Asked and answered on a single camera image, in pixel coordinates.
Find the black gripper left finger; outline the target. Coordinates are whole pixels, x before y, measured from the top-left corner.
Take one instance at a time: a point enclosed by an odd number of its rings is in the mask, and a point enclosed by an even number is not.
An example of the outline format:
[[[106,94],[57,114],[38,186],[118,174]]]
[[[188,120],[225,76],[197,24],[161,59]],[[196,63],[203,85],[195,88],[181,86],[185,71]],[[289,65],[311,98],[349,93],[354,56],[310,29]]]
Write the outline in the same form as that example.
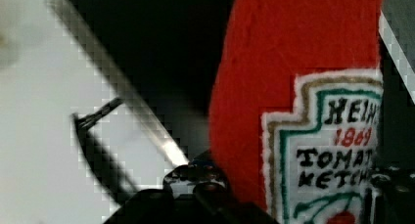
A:
[[[279,224],[234,197],[223,171],[195,160],[164,176],[160,189],[136,193],[103,224]]]

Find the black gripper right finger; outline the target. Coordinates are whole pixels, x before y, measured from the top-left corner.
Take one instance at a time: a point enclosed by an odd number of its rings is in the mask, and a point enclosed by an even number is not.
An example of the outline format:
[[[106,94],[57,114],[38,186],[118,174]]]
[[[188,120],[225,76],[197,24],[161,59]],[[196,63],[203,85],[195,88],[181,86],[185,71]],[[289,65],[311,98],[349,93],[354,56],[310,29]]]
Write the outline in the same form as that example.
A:
[[[370,171],[362,224],[415,224],[413,169],[390,166]]]

